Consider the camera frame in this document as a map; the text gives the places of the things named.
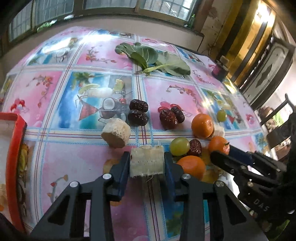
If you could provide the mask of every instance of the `grape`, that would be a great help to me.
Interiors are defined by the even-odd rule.
[[[217,112],[217,120],[219,122],[224,122],[224,121],[226,121],[226,119],[227,119],[226,111],[225,110],[219,110]]]
[[[185,155],[190,149],[190,143],[185,137],[177,137],[170,143],[170,152],[173,156]]]

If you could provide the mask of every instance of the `leafy green vegetable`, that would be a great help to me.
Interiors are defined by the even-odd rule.
[[[153,64],[157,61],[158,52],[151,47],[141,46],[136,51],[146,61],[147,64]]]
[[[174,76],[190,75],[190,67],[179,56],[169,52],[160,52],[156,65],[165,65],[159,68],[162,72]]]
[[[153,64],[157,61],[158,52],[151,47],[142,46],[140,43],[130,45],[121,43],[115,47],[117,54],[125,53],[128,57],[136,60],[142,69],[146,69],[148,64]]]
[[[149,68],[144,69],[142,72],[143,73],[150,73],[151,71],[157,70],[159,68],[163,68],[163,67],[168,66],[168,65],[172,65],[172,64],[163,64],[163,65],[149,67]]]
[[[131,58],[136,60],[142,66],[143,69],[147,68],[146,60],[138,52],[132,52]]]
[[[134,45],[130,45],[128,43],[121,43],[115,47],[115,52],[118,54],[126,53],[128,57],[131,56],[132,52],[136,52],[137,48],[139,48],[141,44],[135,43]]]

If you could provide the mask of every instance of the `chair back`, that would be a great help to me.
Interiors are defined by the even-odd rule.
[[[289,100],[288,95],[285,94],[285,101],[281,103],[267,117],[262,118],[262,121],[260,122],[261,126],[264,125],[267,121],[269,121],[272,117],[274,117],[286,104],[288,104],[292,108],[293,115],[290,115],[289,120],[287,120],[284,124],[282,124],[281,126],[278,126],[277,128],[275,128],[274,130],[272,130],[270,133],[267,134],[266,139],[271,149],[277,146],[278,144],[282,143],[289,136],[291,136],[290,124],[292,119],[295,116],[294,114],[296,113],[296,107]]]

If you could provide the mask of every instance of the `red tray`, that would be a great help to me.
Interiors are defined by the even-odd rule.
[[[22,218],[20,215],[20,210],[18,206],[17,198],[17,173],[18,173],[18,160],[20,157],[20,147],[23,142],[25,135],[25,130],[27,127],[26,122],[20,115],[14,113],[3,113],[0,112],[0,121],[4,120],[0,125],[0,128],[4,128],[1,131],[1,134],[8,133],[7,138],[11,138],[9,143],[9,148],[7,152],[6,160],[6,171],[5,171],[5,182],[6,182],[6,193],[7,193],[7,203],[8,210],[10,214],[11,221],[13,225],[21,232],[24,232],[24,226]],[[12,126],[13,123],[5,121],[14,121],[13,131],[7,131],[9,126]]]

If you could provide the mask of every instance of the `table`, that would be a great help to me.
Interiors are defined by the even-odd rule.
[[[150,76],[140,74],[140,68],[125,54],[115,53],[115,46],[122,42],[140,42],[157,51],[179,55],[190,66],[191,75],[174,77],[160,71],[153,71]],[[102,175],[107,160],[119,159],[124,151],[140,145],[161,144],[167,151],[175,137],[192,139],[191,121],[199,113],[207,113],[217,122],[216,113],[223,107],[227,120],[220,125],[230,144],[243,151],[268,153],[252,109],[229,80],[222,84],[212,77],[214,66],[206,56],[162,41],[86,27],[64,30],[25,56],[7,74],[1,92],[2,111],[20,114],[28,124],[23,147],[28,148],[28,156],[18,180],[25,229],[30,232],[34,228],[71,181],[85,183]],[[79,93],[89,83],[113,91],[107,97],[106,93]],[[106,114],[102,104],[110,97],[114,108],[120,108]],[[126,119],[132,99],[148,103],[149,122],[132,128],[126,147],[111,149],[101,138],[102,129],[111,117]],[[176,130],[166,131],[157,110],[171,104],[178,104],[186,118]],[[201,143],[205,147],[208,141]],[[121,203],[112,205],[116,241],[178,240],[183,204],[170,200],[159,178],[130,179]],[[87,211],[85,235],[89,234],[88,219]],[[205,223],[209,240],[207,213]]]

